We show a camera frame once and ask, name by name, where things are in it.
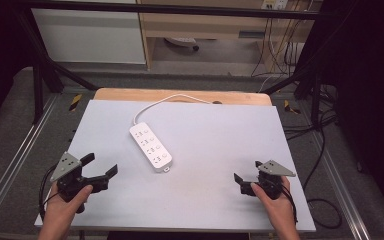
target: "white cable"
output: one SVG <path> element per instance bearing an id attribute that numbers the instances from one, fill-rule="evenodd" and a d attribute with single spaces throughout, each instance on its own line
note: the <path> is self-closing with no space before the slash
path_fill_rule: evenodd
<path id="1" fill-rule="evenodd" d="M 264 87 L 264 84 L 267 82 L 267 80 L 269 80 L 270 78 L 272 78 L 274 76 L 274 74 L 270 75 L 268 78 L 266 78 L 266 80 L 264 80 L 263 84 L 261 84 L 261 87 L 260 87 L 260 90 L 258 92 L 261 92 L 261 90 L 263 89 Z"/>
<path id="2" fill-rule="evenodd" d="M 193 99 L 193 100 L 196 100 L 196 101 L 199 101 L 199 102 L 212 104 L 212 102 L 207 102 L 207 101 L 201 100 L 201 99 L 199 99 L 199 98 L 194 98 L 194 97 L 188 96 L 188 95 L 186 95 L 186 94 L 181 94 L 181 93 L 180 93 L 180 94 L 174 94 L 174 95 L 171 95 L 171 96 L 166 97 L 166 98 L 164 98 L 164 99 L 161 99 L 161 100 L 158 101 L 158 102 L 152 103 L 152 104 L 150 104 L 150 105 L 144 107 L 142 110 L 140 110 L 140 111 L 133 117 L 133 125 L 136 125 L 136 124 L 137 124 L 137 123 L 136 123 L 136 119 L 137 119 L 137 117 L 139 116 L 139 114 L 141 114 L 142 112 L 144 112 L 144 111 L 147 110 L 148 108 L 151 108 L 151 107 L 153 107 L 153 106 L 155 106 L 155 105 L 157 105 L 157 104 L 159 104 L 159 103 L 162 103 L 162 102 L 164 102 L 164 101 L 166 101 L 166 100 L 168 100 L 168 99 L 170 99 L 170 98 L 173 98 L 173 97 L 186 97 L 186 98 L 190 98 L 190 99 Z"/>

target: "metal frame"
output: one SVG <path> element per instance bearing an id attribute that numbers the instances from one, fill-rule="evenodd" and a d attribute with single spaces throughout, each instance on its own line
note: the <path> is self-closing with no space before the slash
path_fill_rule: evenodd
<path id="1" fill-rule="evenodd" d="M 66 1 L 40 1 L 40 0 L 18 0 L 11 3 L 13 13 L 19 25 L 22 27 L 24 34 L 28 37 L 29 43 L 33 49 L 33 59 L 36 64 L 34 70 L 34 91 L 35 91 L 35 120 L 37 123 L 32 127 L 26 141 L 20 147 L 19 152 L 13 159 L 13 162 L 8 167 L 7 172 L 0 182 L 0 204 L 9 190 L 13 179 L 18 173 L 24 159 L 31 146 L 33 145 L 37 135 L 40 133 L 43 124 L 46 122 L 52 106 L 56 98 L 53 98 L 47 103 L 45 113 L 43 108 L 42 80 L 44 80 L 51 92 L 62 92 L 64 86 L 59 79 L 57 73 L 63 74 L 89 90 L 97 90 L 99 87 L 88 83 L 59 64 L 55 63 L 47 54 L 46 49 L 40 42 L 40 38 L 33 30 L 31 23 L 26 18 L 26 10 L 31 8 L 38 9 L 59 9 L 59 10 L 78 10 L 78 11 L 105 11 L 105 12 L 136 12 L 136 13 L 161 13 L 161 14 L 187 14 L 187 15 L 209 15 L 209 16 L 231 16 L 231 17 L 253 17 L 253 18 L 279 18 L 279 19 L 301 19 L 301 20 L 316 20 L 316 21 L 337 21 L 339 16 L 332 13 L 318 12 L 294 12 L 294 11 L 272 11 L 272 10 L 254 10 L 254 9 L 234 9 L 234 8 L 219 8 L 219 7 L 195 7 L 195 6 L 168 6 L 168 5 L 137 5 L 137 4 L 121 4 L 121 3 L 95 3 L 95 2 L 66 2 Z M 293 76 L 292 80 L 285 81 L 277 86 L 284 87 L 294 81 L 294 79 L 304 77 L 308 74 L 307 71 L 298 72 Z M 356 239 L 369 239 L 369 235 L 361 220 L 358 211 L 339 175 L 329 153 L 324 157 L 325 167 L 332 181 L 342 209 L 345 211 L 350 228 Z"/>
<path id="2" fill-rule="evenodd" d="M 135 13 L 159 13 L 159 14 L 187 14 L 187 15 L 208 15 L 208 16 L 231 16 L 231 17 L 252 17 L 252 18 L 278 18 L 278 19 L 300 19 L 317 21 L 336 21 L 339 16 L 333 13 L 319 12 L 297 12 L 279 10 L 256 10 L 240 8 L 221 7 L 197 7 L 197 6 L 174 6 L 157 4 L 126 4 L 126 3 L 98 3 L 98 2 L 72 2 L 72 1 L 40 1 L 40 0 L 18 0 L 11 3 L 13 13 L 28 37 L 33 50 L 33 59 L 36 62 L 35 69 L 35 119 L 38 121 L 43 113 L 43 99 L 41 81 L 46 82 L 51 92 L 61 92 L 64 86 L 57 73 L 65 75 L 71 80 L 79 83 L 89 90 L 97 90 L 99 87 L 90 84 L 86 80 L 70 72 L 66 68 L 54 62 L 43 46 L 40 38 L 33 30 L 31 23 L 26 17 L 27 9 L 59 9 L 77 11 L 104 11 L 104 12 L 135 12 Z"/>

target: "power outlet socket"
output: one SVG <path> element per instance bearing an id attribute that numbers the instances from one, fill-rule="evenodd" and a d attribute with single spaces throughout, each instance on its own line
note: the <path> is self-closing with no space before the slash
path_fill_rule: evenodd
<path id="1" fill-rule="evenodd" d="M 156 172 L 168 172 L 173 158 L 146 123 L 130 128 L 130 134 L 148 158 Z"/>
<path id="2" fill-rule="evenodd" d="M 285 10 L 286 4 L 288 4 L 288 0 L 276 0 L 274 10 Z"/>
<path id="3" fill-rule="evenodd" d="M 264 0 L 261 9 L 273 10 L 276 6 L 276 0 Z"/>

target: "white cabinet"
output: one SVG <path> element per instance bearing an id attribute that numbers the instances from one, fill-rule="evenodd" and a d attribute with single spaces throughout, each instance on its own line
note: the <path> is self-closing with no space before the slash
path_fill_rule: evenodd
<path id="1" fill-rule="evenodd" d="M 136 3 L 135 0 L 99 2 Z M 137 13 L 32 11 L 54 61 L 145 64 Z"/>

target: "forearm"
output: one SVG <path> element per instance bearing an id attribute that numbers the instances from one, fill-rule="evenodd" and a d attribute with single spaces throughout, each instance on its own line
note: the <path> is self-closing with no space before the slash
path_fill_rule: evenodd
<path id="1" fill-rule="evenodd" d="M 295 227 L 284 227 L 276 229 L 280 240 L 299 240 L 299 234 Z"/>

